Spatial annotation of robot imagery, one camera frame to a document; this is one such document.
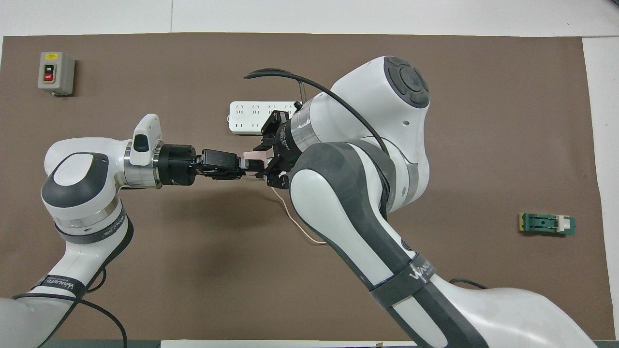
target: white cable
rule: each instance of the white cable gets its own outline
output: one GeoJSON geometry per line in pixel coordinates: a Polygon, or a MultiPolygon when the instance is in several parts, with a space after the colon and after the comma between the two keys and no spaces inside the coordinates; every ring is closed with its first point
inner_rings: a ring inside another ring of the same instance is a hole
{"type": "Polygon", "coordinates": [[[273,190],[273,192],[275,193],[275,195],[279,198],[279,200],[282,202],[282,204],[284,205],[284,209],[286,209],[286,214],[288,214],[288,217],[290,218],[290,220],[292,222],[295,223],[295,225],[297,225],[297,227],[301,230],[301,232],[303,232],[303,234],[308,237],[309,240],[313,241],[314,243],[318,244],[318,245],[325,245],[327,242],[325,241],[319,241],[319,240],[315,240],[314,238],[312,238],[310,235],[308,235],[307,232],[305,232],[305,230],[303,229],[303,227],[301,227],[301,225],[299,225],[295,219],[292,218],[292,216],[290,216],[290,212],[288,211],[288,206],[286,206],[286,201],[284,201],[284,199],[279,195],[279,193],[277,193],[277,191],[274,188],[271,188],[273,190]]]}

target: electrical outlet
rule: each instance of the electrical outlet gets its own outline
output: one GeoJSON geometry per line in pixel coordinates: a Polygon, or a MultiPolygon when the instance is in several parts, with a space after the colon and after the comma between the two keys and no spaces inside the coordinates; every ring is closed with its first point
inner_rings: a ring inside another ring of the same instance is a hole
{"type": "Polygon", "coordinates": [[[297,110],[295,102],[231,102],[228,114],[228,127],[234,134],[261,135],[260,130],[273,110],[297,110]]]}

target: switch box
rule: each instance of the switch box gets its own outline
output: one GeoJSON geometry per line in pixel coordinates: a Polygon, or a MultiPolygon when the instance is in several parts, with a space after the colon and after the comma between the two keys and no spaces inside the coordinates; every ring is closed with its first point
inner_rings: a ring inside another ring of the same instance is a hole
{"type": "Polygon", "coordinates": [[[73,74],[76,62],[63,52],[42,52],[39,62],[39,89],[52,95],[73,93],[73,74]]]}

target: green electrical component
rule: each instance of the green electrical component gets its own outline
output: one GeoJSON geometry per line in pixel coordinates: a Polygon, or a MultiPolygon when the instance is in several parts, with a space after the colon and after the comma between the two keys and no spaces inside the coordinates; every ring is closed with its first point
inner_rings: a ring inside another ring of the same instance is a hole
{"type": "Polygon", "coordinates": [[[520,214],[520,231],[574,235],[576,219],[568,215],[520,214]]]}

